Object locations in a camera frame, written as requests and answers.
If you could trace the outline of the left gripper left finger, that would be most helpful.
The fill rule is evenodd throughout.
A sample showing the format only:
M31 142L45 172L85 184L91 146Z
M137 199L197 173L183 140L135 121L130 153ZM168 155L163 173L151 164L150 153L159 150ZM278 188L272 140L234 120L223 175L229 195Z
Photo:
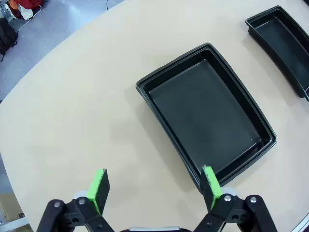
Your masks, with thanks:
M38 232L72 232L84 226L89 232L112 232L113 229L102 216L110 190L106 169L95 173L85 196L64 203L60 199L50 200L44 210Z

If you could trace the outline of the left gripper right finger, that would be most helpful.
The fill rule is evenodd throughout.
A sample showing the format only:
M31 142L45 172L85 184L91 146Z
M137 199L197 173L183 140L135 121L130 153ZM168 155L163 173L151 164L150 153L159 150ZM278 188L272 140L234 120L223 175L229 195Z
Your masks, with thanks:
M276 232L269 210L259 195L244 200L223 193L210 166L201 169L200 188L208 213L195 228L196 232L221 232L227 223L236 224L241 232Z

